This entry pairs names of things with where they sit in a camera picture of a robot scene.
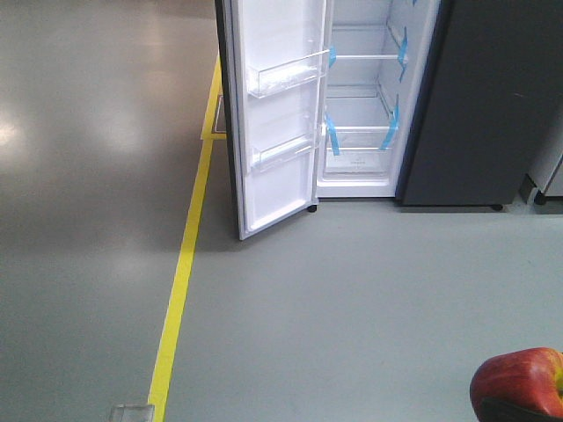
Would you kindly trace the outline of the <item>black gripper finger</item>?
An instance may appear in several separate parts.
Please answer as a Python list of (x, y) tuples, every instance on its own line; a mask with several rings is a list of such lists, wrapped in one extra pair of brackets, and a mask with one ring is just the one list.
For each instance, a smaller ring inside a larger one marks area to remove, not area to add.
[(525, 409), (498, 398), (481, 402), (479, 421), (485, 422), (562, 422), (562, 418)]

